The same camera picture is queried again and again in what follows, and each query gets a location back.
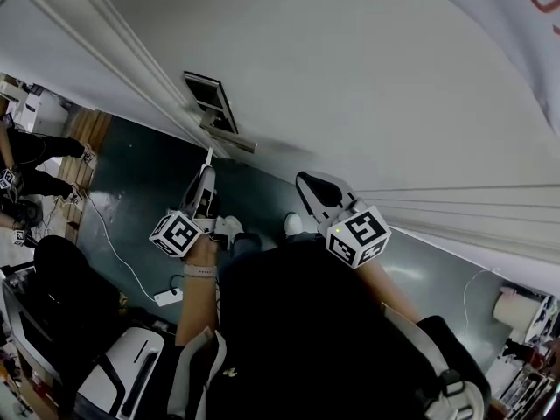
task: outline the white power strip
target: white power strip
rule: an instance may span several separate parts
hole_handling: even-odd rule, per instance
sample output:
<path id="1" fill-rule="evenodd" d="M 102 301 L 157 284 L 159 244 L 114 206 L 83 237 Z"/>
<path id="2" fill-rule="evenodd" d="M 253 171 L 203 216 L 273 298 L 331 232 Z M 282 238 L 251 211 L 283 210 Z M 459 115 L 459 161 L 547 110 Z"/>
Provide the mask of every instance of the white power strip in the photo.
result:
<path id="1" fill-rule="evenodd" d="M 154 296 L 154 300 L 157 306 L 166 306 L 175 304 L 183 300 L 183 291 L 179 288 L 173 288 L 172 290 L 167 290 L 166 292 L 160 292 Z"/>

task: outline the backpack strap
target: backpack strap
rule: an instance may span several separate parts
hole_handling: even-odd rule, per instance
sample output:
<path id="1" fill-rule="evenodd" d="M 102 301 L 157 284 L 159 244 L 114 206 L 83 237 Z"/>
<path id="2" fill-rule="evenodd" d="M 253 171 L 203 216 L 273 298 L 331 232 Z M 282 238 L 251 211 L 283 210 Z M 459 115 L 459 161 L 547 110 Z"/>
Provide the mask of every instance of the backpack strap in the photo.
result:
<path id="1" fill-rule="evenodd" d="M 442 383 L 442 392 L 439 398 L 428 401 L 429 403 L 425 405 L 425 417 L 430 420 L 475 419 L 474 409 L 470 401 L 471 397 L 466 394 L 466 385 L 468 384 L 469 391 L 478 390 L 476 386 L 465 383 L 458 372 L 449 369 L 438 346 L 422 328 L 385 304 L 383 304 L 383 314 L 385 319 L 393 324 L 424 355 Z M 474 398 L 478 400 L 481 399 L 481 396 L 475 395 Z"/>

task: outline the wristband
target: wristband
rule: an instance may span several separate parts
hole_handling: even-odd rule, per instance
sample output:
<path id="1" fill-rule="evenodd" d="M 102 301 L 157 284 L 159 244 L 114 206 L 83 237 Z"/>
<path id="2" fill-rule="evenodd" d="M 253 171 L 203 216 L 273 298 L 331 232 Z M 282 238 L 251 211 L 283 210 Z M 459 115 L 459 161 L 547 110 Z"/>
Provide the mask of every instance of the wristband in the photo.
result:
<path id="1" fill-rule="evenodd" d="M 185 265 L 185 275 L 188 277 L 216 278 L 218 268 L 216 266 L 194 266 Z"/>

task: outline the dark green floor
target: dark green floor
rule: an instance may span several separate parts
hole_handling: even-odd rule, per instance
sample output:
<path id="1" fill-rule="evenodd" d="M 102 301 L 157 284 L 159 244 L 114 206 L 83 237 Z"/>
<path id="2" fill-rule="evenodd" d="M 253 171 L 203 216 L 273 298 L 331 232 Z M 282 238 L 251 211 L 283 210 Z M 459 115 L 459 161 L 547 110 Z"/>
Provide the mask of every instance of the dark green floor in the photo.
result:
<path id="1" fill-rule="evenodd" d="M 169 288 L 181 261 L 168 258 L 148 240 L 167 207 L 176 207 L 206 151 L 132 122 L 113 118 L 99 157 L 90 197 L 108 224 L 119 255 L 135 270 L 153 296 Z M 231 161 L 214 160 L 221 214 L 239 218 L 249 232 L 261 235 L 266 249 L 282 240 L 284 216 L 302 215 L 314 229 L 296 188 L 269 174 Z M 102 224 L 88 204 L 80 226 L 78 247 L 91 266 L 140 305 L 177 322 L 180 304 L 159 308 L 140 290 L 128 268 L 111 251 Z M 465 327 L 463 289 L 480 268 L 407 235 L 394 232 L 381 263 L 420 312 L 443 316 L 462 340 Z M 485 273 L 467 294 L 467 348 L 483 370 L 498 355 L 510 329 L 495 321 L 492 309 L 503 280 Z"/>

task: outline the sneaker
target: sneaker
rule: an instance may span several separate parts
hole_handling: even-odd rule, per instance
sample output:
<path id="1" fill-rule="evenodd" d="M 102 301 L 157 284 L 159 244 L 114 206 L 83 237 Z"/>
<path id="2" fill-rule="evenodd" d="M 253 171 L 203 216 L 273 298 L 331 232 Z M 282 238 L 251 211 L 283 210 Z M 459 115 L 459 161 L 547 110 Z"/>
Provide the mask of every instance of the sneaker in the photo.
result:
<path id="1" fill-rule="evenodd" d="M 97 154 L 91 149 L 89 143 L 84 144 L 84 153 L 81 155 L 81 159 L 86 162 L 86 165 L 90 168 L 95 168 L 95 164 L 97 164 Z"/>
<path id="2" fill-rule="evenodd" d="M 304 224 L 297 213 L 288 213 L 283 221 L 283 231 L 286 236 L 299 235 L 304 231 Z"/>
<path id="3" fill-rule="evenodd" d="M 78 184 L 70 184 L 70 186 L 72 187 L 72 192 L 64 199 L 64 202 L 67 204 L 74 204 L 78 210 L 83 211 L 84 199 L 80 195 Z"/>
<path id="4" fill-rule="evenodd" d="M 234 242 L 237 234 L 242 234 L 244 232 L 243 225 L 234 216 L 226 216 L 225 222 L 227 226 L 227 237 L 231 244 Z"/>

